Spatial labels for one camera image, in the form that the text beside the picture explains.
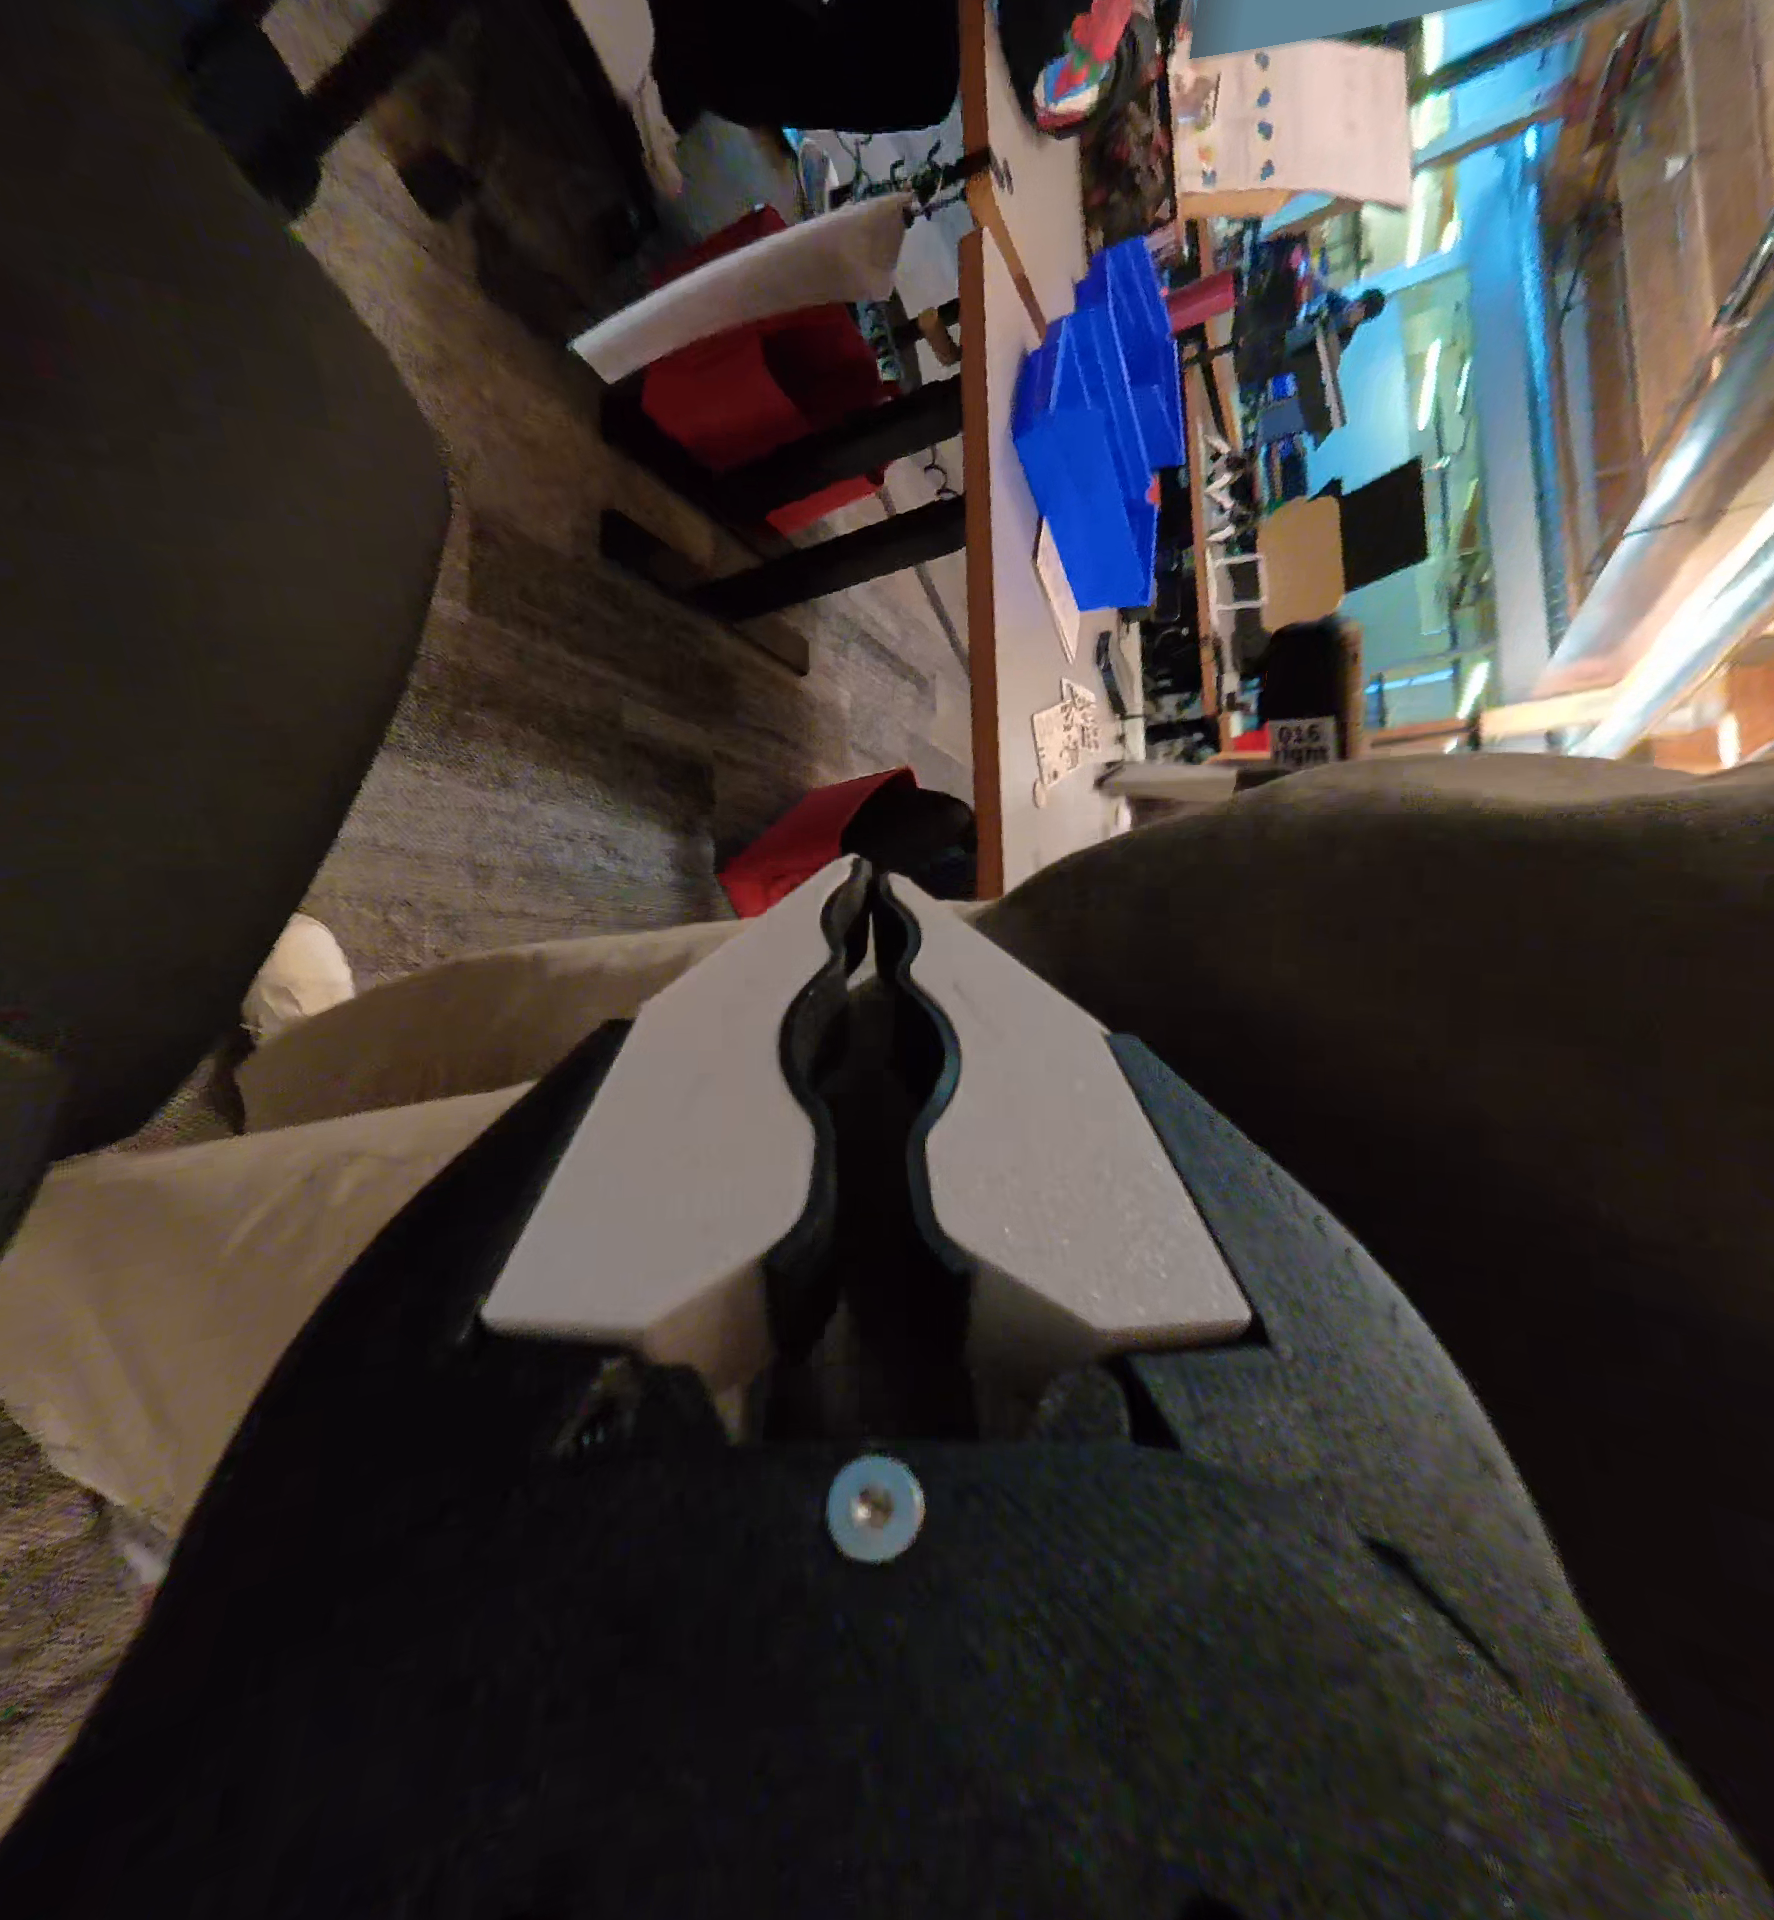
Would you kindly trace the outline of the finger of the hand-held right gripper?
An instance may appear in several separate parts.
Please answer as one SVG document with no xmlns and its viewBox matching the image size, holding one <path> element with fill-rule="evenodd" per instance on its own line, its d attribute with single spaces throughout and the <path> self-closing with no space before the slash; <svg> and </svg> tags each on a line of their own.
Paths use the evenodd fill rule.
<svg viewBox="0 0 1774 1920">
<path fill-rule="evenodd" d="M 1127 801 L 1226 801 L 1272 780 L 1272 762 L 1209 758 L 1205 762 L 1119 762 L 1096 788 Z"/>
</svg>

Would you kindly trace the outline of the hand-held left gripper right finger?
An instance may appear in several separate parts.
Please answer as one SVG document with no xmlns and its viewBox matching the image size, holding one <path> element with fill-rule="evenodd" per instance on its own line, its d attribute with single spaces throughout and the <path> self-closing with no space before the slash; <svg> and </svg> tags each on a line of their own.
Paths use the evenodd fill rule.
<svg viewBox="0 0 1774 1920">
<path fill-rule="evenodd" d="M 1127 1081 L 1111 1032 L 896 874 L 878 955 L 940 1058 L 907 1146 L 913 1212 L 968 1284 L 985 1389 L 1211 1347 L 1254 1313 Z"/>
</svg>

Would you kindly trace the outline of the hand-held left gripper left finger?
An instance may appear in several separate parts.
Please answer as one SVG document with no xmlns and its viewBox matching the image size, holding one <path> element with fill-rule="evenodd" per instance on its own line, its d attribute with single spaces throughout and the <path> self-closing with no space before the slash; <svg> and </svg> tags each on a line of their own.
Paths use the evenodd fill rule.
<svg viewBox="0 0 1774 1920">
<path fill-rule="evenodd" d="M 825 1198 L 808 1071 L 870 882 L 862 859 L 831 861 L 644 1003 L 482 1303 L 486 1328 L 685 1365 L 712 1393 L 770 1363 L 763 1267 Z"/>
</svg>

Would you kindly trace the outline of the white desk with wooden edge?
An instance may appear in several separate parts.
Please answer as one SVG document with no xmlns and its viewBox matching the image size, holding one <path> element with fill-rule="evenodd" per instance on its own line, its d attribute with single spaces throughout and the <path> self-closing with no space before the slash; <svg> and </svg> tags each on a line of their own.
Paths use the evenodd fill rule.
<svg viewBox="0 0 1774 1920">
<path fill-rule="evenodd" d="M 1121 799 L 1096 788 L 1127 754 L 1124 726 L 1104 712 L 1096 646 L 1110 640 L 1124 685 L 1119 620 L 1137 608 L 1074 607 L 1010 429 L 1024 359 L 1039 347 L 1046 322 L 1072 306 L 1072 287 L 1091 264 L 1079 149 L 1034 129 L 1001 55 L 994 3 L 961 3 L 958 20 L 973 216 L 958 247 L 970 772 L 977 895 L 994 900 L 1121 823 Z M 1060 679 L 1096 695 L 1102 761 L 1038 804 L 1030 719 L 1059 698 Z"/>
</svg>

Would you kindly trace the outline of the black panel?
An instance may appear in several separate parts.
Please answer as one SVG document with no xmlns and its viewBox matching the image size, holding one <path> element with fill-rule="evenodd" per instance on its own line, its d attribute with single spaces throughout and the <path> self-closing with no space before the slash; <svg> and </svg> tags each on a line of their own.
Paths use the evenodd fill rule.
<svg viewBox="0 0 1774 1920">
<path fill-rule="evenodd" d="M 1407 458 L 1358 489 L 1336 493 L 1346 594 L 1429 559 L 1426 475 L 1424 458 Z"/>
</svg>

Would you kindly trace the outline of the black bag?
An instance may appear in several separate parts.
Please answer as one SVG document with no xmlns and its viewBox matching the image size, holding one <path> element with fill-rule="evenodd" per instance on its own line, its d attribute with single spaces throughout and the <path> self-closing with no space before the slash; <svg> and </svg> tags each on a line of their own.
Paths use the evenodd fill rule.
<svg viewBox="0 0 1774 1920">
<path fill-rule="evenodd" d="M 975 811 L 949 793 L 913 780 L 874 787 L 843 823 L 839 851 L 874 872 L 910 879 L 935 900 L 975 900 Z"/>
</svg>

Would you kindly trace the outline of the stack of blue bins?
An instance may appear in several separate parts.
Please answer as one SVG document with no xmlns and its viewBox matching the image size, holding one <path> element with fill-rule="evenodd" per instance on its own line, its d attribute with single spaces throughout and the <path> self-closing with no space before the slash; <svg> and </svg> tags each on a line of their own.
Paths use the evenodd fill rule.
<svg viewBox="0 0 1774 1920">
<path fill-rule="evenodd" d="M 1163 291 L 1143 235 L 1104 247 L 1015 381 L 1014 450 L 1079 612 L 1156 594 L 1158 477 L 1188 458 Z"/>
</svg>

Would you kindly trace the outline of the white shoe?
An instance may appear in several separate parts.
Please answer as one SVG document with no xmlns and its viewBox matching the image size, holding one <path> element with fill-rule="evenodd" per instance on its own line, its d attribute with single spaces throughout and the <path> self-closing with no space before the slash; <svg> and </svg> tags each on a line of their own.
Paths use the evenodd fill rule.
<svg viewBox="0 0 1774 1920">
<path fill-rule="evenodd" d="M 257 1048 L 350 1002 L 355 991 L 352 964 L 332 933 L 308 913 L 294 913 L 242 996 L 241 1029 Z"/>
</svg>

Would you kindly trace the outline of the black table legs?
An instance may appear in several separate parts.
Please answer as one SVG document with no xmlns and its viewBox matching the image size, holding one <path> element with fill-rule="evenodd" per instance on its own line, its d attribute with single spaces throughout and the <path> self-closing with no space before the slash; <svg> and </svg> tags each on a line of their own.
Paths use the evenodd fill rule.
<svg viewBox="0 0 1774 1920">
<path fill-rule="evenodd" d="M 747 565 L 707 569 L 615 506 L 601 512 L 599 554 L 677 604 L 738 625 L 962 552 L 970 510 L 957 493 L 907 509 L 878 503 L 847 532 L 828 532 L 825 519 L 860 504 L 896 462 L 958 439 L 965 393 L 961 378 L 928 383 L 710 470 L 649 416 L 644 383 L 631 378 L 599 403 L 605 445 L 703 515 Z"/>
</svg>

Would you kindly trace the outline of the metal handrail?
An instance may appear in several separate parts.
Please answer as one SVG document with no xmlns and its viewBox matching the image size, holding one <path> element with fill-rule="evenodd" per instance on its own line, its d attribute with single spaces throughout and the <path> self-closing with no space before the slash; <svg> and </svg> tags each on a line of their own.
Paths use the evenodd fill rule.
<svg viewBox="0 0 1774 1920">
<path fill-rule="evenodd" d="M 1575 758 L 1630 756 L 1774 617 L 1774 278 L 1726 338 L 1539 692 Z"/>
</svg>

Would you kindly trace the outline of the white paper poster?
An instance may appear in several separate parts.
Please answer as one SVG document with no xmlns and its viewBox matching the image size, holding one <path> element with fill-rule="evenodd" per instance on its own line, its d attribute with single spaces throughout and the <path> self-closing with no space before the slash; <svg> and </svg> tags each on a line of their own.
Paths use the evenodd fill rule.
<svg viewBox="0 0 1774 1920">
<path fill-rule="evenodd" d="M 1186 218 L 1268 216 L 1299 195 L 1404 209 L 1412 184 L 1398 45 L 1299 41 L 1166 65 Z"/>
</svg>

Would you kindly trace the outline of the red chair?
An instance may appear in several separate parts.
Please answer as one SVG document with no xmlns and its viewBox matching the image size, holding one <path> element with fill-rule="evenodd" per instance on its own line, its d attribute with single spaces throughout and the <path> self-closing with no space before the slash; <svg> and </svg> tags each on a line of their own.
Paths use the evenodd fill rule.
<svg viewBox="0 0 1774 1920">
<path fill-rule="evenodd" d="M 787 225 L 772 204 L 685 247 L 651 278 L 651 291 Z M 888 391 L 873 344 L 843 305 L 823 305 L 726 331 L 689 346 L 644 373 L 641 411 L 708 473 L 755 462 L 813 431 L 883 404 Z M 769 510 L 793 535 L 836 509 L 878 495 L 885 470 L 829 482 Z"/>
</svg>

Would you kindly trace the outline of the colourful patterned item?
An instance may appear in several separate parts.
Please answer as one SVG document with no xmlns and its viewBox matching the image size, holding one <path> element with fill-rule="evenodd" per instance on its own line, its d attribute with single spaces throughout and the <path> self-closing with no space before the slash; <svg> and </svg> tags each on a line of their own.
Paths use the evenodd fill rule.
<svg viewBox="0 0 1774 1920">
<path fill-rule="evenodd" d="M 1034 129 L 1046 136 L 1077 136 L 1108 120 L 1146 85 L 1158 52 L 1154 3 L 1074 3 L 1028 77 Z"/>
</svg>

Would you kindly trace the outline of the grey woven seat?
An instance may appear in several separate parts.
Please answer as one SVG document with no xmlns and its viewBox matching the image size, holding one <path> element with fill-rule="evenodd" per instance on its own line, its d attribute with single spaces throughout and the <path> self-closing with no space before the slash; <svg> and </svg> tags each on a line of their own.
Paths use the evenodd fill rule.
<svg viewBox="0 0 1774 1920">
<path fill-rule="evenodd" d="M 170 1550 L 61 1473 L 0 1402 L 0 1835 L 76 1740 Z"/>
</svg>

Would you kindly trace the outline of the dark chair backrest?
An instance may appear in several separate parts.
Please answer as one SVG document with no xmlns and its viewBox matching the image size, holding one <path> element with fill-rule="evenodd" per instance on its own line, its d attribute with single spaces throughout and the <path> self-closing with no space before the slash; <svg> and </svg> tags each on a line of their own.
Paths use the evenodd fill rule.
<svg viewBox="0 0 1774 1920">
<path fill-rule="evenodd" d="M 238 1008 L 448 524 L 385 350 L 160 65 L 0 3 L 0 1255 Z"/>
</svg>

